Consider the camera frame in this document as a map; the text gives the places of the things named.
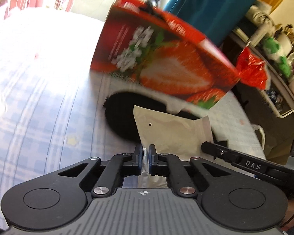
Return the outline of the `silver foil pouch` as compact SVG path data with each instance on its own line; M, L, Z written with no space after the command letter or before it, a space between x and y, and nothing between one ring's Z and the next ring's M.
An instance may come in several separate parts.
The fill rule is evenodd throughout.
M191 120L134 106L122 116L120 129L125 136L139 139L144 149L154 144L157 153L174 154L182 161L194 156L213 159L201 150L202 143L213 142L208 116Z

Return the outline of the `red strawberry cardboard box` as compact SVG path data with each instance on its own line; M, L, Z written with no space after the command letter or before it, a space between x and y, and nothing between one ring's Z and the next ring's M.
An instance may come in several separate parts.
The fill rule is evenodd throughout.
M204 109L239 81L237 69L204 34L141 0L111 5L90 68Z

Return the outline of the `dark wooden shelf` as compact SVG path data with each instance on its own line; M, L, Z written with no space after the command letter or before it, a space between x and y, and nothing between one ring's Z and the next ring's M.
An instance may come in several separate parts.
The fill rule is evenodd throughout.
M264 154L278 163L286 163L294 140L294 94L269 62L269 87L259 90L238 83L233 92L251 123L264 131Z

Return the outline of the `red plastic bag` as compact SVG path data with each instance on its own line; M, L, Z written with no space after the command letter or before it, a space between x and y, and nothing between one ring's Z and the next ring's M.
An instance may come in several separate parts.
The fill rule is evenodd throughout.
M266 90L269 87L267 63L254 55L248 46L238 56L236 69L243 84L259 90Z

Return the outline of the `green plush toy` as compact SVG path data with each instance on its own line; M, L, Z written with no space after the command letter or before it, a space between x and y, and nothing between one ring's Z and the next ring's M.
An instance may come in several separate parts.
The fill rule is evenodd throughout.
M268 37L262 42L262 48L267 58L274 61L281 74L289 79L291 70L281 44L275 38Z

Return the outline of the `white tube bottle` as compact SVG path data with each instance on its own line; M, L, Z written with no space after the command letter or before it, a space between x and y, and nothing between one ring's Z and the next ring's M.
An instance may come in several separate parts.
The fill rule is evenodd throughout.
M256 46L263 37L270 31L270 27L268 24L262 24L258 27L255 33L249 38L249 44L252 46Z

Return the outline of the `teal curtain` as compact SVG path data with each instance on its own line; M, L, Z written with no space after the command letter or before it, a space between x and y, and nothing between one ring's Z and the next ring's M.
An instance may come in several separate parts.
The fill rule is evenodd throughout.
M164 10L192 25L216 46L256 0L169 0Z

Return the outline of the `beige cloth bag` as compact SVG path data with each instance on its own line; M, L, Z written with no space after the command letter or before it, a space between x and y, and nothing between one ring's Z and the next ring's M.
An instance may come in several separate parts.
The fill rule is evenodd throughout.
M245 17L257 27L263 23L270 23L274 25L272 18L270 18L272 6L263 1L256 0L253 5L246 12Z

